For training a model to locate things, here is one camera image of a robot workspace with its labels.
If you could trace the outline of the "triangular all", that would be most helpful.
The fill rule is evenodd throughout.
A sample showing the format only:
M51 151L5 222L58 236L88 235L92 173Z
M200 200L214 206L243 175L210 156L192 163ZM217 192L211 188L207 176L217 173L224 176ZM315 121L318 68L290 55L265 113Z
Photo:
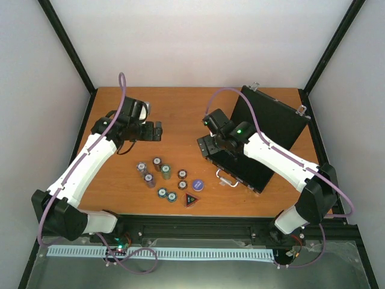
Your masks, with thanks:
M194 206L199 201L199 198L191 193L185 193L183 197L183 205L185 208Z

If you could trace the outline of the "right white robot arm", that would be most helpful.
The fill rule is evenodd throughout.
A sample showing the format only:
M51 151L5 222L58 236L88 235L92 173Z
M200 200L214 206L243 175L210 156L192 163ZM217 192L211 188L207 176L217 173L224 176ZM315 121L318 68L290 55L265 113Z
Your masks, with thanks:
M267 166L300 192L296 204L275 218L274 227L281 234L321 223L336 203L337 187L331 181L335 170L328 164L320 167L294 155L248 122L235 125L221 109L205 115L202 122L217 148Z

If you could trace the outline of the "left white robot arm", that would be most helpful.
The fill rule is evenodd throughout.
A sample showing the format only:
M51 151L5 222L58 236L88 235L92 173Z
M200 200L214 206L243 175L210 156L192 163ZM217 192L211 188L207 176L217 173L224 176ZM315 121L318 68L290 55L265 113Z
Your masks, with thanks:
M31 201L37 216L37 239L43 245L42 233L47 230L69 241L84 234L104 233L112 242L125 235L121 215L108 210L80 210L81 199L97 172L124 142L161 141L162 123L134 119L112 121L100 118L91 134L66 171L45 191L36 190Z

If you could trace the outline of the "blue round blind button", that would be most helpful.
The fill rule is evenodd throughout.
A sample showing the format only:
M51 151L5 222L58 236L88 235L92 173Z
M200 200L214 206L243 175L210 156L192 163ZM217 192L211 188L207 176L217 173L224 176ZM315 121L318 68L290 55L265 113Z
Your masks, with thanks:
M195 179L192 182L192 189L194 191L202 191L205 187L204 182L201 179Z

